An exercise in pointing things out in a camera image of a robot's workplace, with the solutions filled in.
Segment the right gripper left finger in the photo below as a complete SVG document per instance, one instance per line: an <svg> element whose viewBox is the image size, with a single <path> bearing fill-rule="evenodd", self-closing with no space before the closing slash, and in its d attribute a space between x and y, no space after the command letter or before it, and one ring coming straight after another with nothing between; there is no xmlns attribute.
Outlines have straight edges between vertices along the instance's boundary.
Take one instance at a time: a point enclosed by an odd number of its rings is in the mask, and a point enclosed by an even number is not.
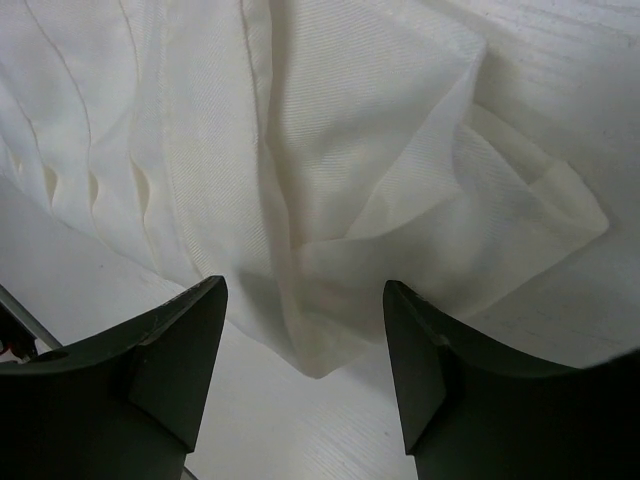
<svg viewBox="0 0 640 480"><path fill-rule="evenodd" d="M196 447L228 289L209 277L159 307L1 366L5 479L178 479Z"/></svg>

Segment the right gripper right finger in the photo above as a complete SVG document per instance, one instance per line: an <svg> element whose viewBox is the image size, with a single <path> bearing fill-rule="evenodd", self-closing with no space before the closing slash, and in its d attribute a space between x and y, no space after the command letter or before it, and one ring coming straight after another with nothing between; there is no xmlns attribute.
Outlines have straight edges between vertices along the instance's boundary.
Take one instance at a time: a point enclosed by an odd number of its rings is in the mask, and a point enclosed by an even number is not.
<svg viewBox="0 0 640 480"><path fill-rule="evenodd" d="M384 323L422 479L635 479L639 355L576 369L526 354L390 281Z"/></svg>

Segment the white skirt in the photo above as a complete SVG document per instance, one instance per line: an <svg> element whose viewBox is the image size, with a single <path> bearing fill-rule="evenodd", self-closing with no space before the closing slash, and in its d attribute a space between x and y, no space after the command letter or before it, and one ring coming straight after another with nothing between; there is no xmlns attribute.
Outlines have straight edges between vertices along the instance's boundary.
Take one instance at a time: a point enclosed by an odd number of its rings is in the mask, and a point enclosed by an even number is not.
<svg viewBox="0 0 640 480"><path fill-rule="evenodd" d="M475 315L609 226L476 104L485 39L419 1L5 1L1 174L323 377L397 280Z"/></svg>

